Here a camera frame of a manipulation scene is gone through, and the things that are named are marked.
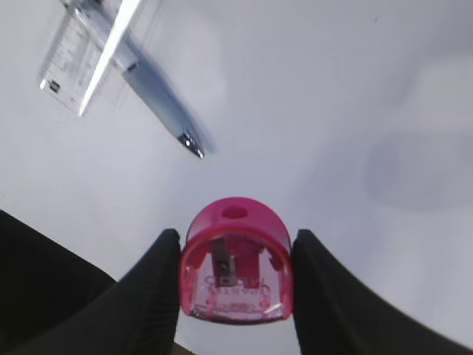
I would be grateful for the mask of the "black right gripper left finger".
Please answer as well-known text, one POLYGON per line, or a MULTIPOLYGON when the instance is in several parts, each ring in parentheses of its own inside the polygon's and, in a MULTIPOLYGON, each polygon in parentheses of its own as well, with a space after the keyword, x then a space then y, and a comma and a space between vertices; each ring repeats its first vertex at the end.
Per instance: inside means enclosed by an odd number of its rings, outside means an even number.
POLYGON ((1 213, 3 354, 170 354, 179 314, 179 234, 160 233, 114 280, 1 213))

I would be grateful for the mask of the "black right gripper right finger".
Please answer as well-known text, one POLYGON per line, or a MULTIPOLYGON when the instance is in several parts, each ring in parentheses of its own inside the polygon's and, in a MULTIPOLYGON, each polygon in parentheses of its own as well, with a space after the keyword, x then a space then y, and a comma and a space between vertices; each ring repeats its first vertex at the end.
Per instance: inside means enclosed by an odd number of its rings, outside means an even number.
POLYGON ((291 251, 302 354, 471 354, 398 310, 347 270, 309 229, 291 251))

